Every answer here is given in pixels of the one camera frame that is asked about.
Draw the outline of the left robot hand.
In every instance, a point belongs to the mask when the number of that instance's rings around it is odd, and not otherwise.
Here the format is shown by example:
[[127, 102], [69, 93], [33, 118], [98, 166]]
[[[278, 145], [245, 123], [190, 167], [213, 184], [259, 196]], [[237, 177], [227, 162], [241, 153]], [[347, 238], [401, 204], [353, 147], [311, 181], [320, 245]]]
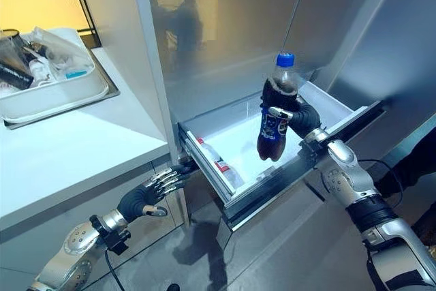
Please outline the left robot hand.
[[168, 194], [184, 188], [195, 166], [175, 165], [151, 176], [127, 192], [120, 200], [117, 211], [127, 223], [142, 216], [165, 217], [168, 210], [157, 204]]

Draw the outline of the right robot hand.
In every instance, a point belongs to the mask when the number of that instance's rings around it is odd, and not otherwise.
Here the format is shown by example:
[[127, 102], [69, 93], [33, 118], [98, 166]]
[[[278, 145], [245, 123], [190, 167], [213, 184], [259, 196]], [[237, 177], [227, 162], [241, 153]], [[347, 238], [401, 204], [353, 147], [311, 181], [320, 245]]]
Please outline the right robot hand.
[[297, 95], [262, 95], [261, 100], [262, 112], [265, 112], [268, 118], [275, 119], [277, 127], [286, 124], [302, 139], [320, 128], [320, 116], [317, 111]]

